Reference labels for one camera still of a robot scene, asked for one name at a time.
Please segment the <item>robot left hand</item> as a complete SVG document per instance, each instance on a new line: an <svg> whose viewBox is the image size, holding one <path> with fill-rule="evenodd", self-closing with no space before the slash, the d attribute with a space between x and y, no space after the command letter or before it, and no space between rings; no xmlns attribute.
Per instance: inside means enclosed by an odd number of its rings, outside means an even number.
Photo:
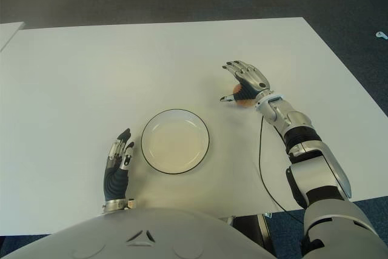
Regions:
<svg viewBox="0 0 388 259"><path fill-rule="evenodd" d="M104 172L104 198L105 201L123 200L129 183L129 168L132 162L133 148L130 129L125 129L113 142Z"/></svg>

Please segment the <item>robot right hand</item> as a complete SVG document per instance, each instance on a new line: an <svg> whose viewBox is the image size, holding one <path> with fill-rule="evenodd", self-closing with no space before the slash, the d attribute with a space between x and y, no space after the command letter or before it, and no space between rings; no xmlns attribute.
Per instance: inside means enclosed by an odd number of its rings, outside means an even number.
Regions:
<svg viewBox="0 0 388 259"><path fill-rule="evenodd" d="M242 61L228 61L222 68L238 81L232 94L220 98L222 103L235 102L238 106L251 107L272 93L267 78L255 66Z"/></svg>

